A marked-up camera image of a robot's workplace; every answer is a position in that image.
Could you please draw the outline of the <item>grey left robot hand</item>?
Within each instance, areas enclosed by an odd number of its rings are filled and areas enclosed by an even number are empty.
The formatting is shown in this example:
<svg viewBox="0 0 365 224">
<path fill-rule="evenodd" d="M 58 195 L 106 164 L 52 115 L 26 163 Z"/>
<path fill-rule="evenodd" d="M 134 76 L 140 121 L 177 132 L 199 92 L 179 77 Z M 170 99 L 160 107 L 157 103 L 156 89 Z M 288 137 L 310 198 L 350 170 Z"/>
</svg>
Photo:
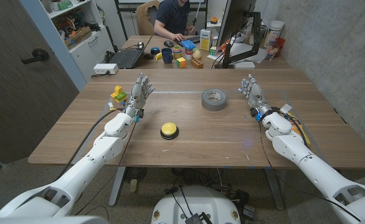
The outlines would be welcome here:
<svg viewBox="0 0 365 224">
<path fill-rule="evenodd" d="M 148 76 L 138 75 L 133 88 L 131 89 L 130 98 L 127 102 L 125 113 L 134 118 L 146 104 L 146 99 L 154 92 L 155 88 L 149 82 Z"/>
</svg>

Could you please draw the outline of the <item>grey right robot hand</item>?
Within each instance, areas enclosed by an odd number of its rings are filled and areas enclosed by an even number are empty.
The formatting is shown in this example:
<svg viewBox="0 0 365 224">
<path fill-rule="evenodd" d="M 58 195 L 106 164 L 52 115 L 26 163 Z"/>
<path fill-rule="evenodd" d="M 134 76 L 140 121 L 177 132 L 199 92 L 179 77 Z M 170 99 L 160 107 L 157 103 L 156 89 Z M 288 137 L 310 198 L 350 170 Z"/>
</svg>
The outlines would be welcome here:
<svg viewBox="0 0 365 224">
<path fill-rule="evenodd" d="M 268 105 L 263 96 L 261 87 L 251 74 L 248 74 L 248 78 L 242 79 L 238 92 L 243 94 L 247 99 L 250 107 L 250 115 L 257 121 L 262 121 L 267 115 L 273 113 L 272 107 Z"/>
</svg>

